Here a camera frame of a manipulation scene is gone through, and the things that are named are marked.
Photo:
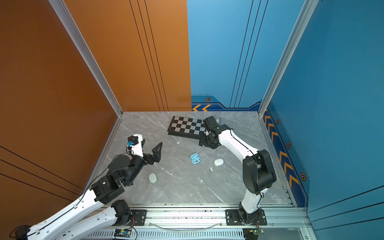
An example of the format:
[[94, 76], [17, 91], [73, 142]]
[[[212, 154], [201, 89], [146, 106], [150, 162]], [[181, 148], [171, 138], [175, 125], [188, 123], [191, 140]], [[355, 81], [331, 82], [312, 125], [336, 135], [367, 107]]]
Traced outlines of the green earbud charging case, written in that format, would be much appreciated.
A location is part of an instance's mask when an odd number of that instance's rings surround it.
[[155, 173], [150, 173], [148, 178], [152, 184], [155, 184], [158, 181], [157, 175]]

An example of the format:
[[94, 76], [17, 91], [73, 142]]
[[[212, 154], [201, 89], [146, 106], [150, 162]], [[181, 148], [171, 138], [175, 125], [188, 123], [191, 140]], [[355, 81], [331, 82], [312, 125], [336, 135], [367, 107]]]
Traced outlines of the white earbud charging case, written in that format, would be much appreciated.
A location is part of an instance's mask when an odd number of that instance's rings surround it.
[[223, 159], [216, 159], [215, 161], [214, 161], [214, 165], [216, 166], [216, 167], [218, 167], [218, 166], [222, 166], [224, 164], [224, 160]]

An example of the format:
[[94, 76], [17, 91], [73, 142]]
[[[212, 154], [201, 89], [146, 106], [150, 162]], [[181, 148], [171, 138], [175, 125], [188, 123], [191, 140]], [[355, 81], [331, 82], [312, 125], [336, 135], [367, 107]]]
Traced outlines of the blue earbud charging case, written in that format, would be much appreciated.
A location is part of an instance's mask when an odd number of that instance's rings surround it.
[[192, 163], [193, 165], [196, 165], [196, 164], [198, 164], [198, 163], [201, 162], [201, 158], [200, 158], [200, 156], [199, 156], [198, 153], [192, 154], [192, 155], [190, 156], [190, 159], [191, 159], [191, 163]]

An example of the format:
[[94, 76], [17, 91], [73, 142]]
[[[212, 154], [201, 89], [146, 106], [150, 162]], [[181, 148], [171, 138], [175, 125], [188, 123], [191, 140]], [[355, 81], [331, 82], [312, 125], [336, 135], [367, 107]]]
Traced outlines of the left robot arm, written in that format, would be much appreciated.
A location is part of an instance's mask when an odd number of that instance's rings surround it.
[[10, 238], [15, 240], [77, 240], [103, 227], [125, 225], [132, 212], [124, 200], [118, 200], [126, 187], [133, 185], [146, 165], [161, 160], [163, 144], [157, 144], [151, 154], [143, 152], [144, 140], [129, 141], [126, 153], [116, 156], [107, 167], [107, 173], [75, 201], [62, 210], [33, 225], [16, 227]]

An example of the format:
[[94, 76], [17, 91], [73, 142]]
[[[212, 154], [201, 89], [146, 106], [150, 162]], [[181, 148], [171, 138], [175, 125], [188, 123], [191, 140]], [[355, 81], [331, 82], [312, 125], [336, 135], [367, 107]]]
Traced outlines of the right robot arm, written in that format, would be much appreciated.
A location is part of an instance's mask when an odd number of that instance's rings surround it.
[[240, 137], [227, 125], [219, 125], [214, 117], [203, 120], [206, 134], [201, 134], [199, 145], [216, 149], [224, 146], [242, 163], [243, 182], [247, 188], [239, 204], [238, 215], [244, 225], [267, 225], [264, 210], [260, 207], [266, 192], [277, 180], [271, 155], [267, 150], [258, 150]]

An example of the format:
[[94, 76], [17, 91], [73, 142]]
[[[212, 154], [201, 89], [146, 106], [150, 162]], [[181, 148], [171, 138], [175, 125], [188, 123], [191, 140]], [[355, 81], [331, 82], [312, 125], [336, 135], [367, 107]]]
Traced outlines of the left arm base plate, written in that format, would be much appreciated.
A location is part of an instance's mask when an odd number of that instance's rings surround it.
[[148, 211], [144, 209], [131, 210], [131, 213], [129, 215], [118, 217], [117, 221], [113, 224], [113, 226], [123, 226], [123, 227], [144, 226], [147, 218], [147, 213]]

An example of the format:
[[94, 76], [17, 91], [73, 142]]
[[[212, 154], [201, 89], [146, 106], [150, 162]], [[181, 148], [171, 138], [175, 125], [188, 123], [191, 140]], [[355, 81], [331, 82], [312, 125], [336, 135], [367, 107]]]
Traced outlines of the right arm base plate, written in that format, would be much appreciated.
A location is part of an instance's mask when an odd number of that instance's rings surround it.
[[268, 224], [265, 212], [259, 208], [254, 213], [248, 214], [244, 210], [226, 210], [228, 226], [266, 226]]

